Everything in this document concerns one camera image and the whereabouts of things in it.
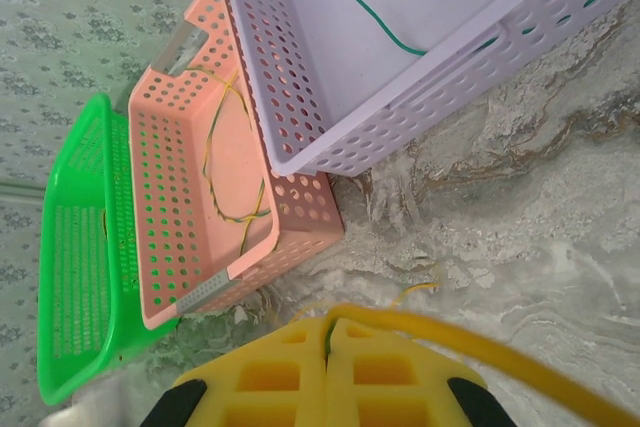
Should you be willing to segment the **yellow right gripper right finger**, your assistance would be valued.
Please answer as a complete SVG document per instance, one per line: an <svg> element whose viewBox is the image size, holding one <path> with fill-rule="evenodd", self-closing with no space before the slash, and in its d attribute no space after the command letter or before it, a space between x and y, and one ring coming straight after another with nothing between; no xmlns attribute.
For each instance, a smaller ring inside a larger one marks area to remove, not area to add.
<svg viewBox="0 0 640 427"><path fill-rule="evenodd" d="M513 426L484 379L399 334L340 320L326 370L329 426Z"/></svg>

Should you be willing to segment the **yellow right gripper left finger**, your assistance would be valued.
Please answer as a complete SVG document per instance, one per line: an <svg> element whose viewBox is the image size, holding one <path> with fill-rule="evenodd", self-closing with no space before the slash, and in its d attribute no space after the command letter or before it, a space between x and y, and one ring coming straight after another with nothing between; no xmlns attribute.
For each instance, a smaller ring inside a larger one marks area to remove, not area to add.
<svg viewBox="0 0 640 427"><path fill-rule="evenodd" d="M319 319L288 324L182 374L144 426L324 426Z"/></svg>

